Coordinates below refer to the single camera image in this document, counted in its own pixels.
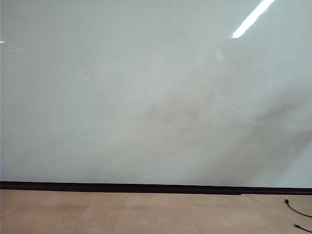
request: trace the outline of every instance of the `black baseboard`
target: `black baseboard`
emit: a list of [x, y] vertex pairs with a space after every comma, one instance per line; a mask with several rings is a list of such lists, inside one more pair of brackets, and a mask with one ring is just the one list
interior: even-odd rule
[[312, 188], [0, 181], [0, 189], [99, 193], [312, 195]]

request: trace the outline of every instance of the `power cord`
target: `power cord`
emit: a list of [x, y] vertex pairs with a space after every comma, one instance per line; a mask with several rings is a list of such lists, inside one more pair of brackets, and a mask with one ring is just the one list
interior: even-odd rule
[[305, 229], [305, 228], [303, 228], [303, 227], [300, 227], [298, 224], [293, 224], [296, 228], [299, 228], [299, 229], [301, 229], [301, 230], [304, 230], [304, 231], [306, 231], [306, 232], [309, 232], [309, 233], [312, 233], [312, 231], [310, 231], [310, 230], [308, 230], [308, 229]]
[[287, 206], [288, 206], [289, 208], [291, 208], [293, 211], [297, 212], [298, 214], [301, 214], [301, 215], [304, 215], [304, 216], [306, 216], [306, 217], [312, 218], [312, 215], [308, 215], [308, 214], [301, 213], [300, 211], [295, 210], [293, 207], [291, 207], [290, 204], [289, 204], [289, 200], [288, 200], [287, 198], [285, 199], [285, 203], [287, 204]]

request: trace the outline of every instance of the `floor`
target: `floor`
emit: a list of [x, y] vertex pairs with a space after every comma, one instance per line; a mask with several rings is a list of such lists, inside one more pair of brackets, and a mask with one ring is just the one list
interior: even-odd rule
[[[288, 196], [312, 215], [312, 196]], [[303, 234], [284, 195], [1, 191], [1, 234]]]

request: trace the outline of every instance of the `black cable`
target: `black cable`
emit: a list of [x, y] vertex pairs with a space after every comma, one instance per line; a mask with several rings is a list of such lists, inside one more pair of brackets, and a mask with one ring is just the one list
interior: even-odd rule
[[304, 216], [306, 216], [306, 217], [312, 218], [312, 215], [308, 215], [308, 214], [301, 213], [301, 212], [299, 212], [298, 210], [295, 210], [293, 207], [291, 207], [287, 198], [285, 199], [285, 203], [286, 203], [287, 206], [288, 206], [289, 208], [291, 208], [293, 211], [295, 211], [295, 212], [297, 212], [297, 213], [299, 213], [299, 214], [301, 214], [301, 215], [304, 215]]
[[301, 230], [304, 230], [304, 231], [306, 231], [306, 232], [309, 232], [309, 233], [312, 233], [312, 231], [310, 231], [310, 230], [308, 230], [308, 229], [305, 229], [305, 228], [303, 228], [303, 227], [300, 227], [298, 224], [293, 224], [296, 228], [299, 228], [299, 229], [301, 229]]

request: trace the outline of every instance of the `white wall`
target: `white wall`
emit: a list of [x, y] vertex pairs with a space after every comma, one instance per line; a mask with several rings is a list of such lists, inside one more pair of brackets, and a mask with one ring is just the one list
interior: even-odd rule
[[2, 0], [2, 180], [312, 187], [312, 1]]

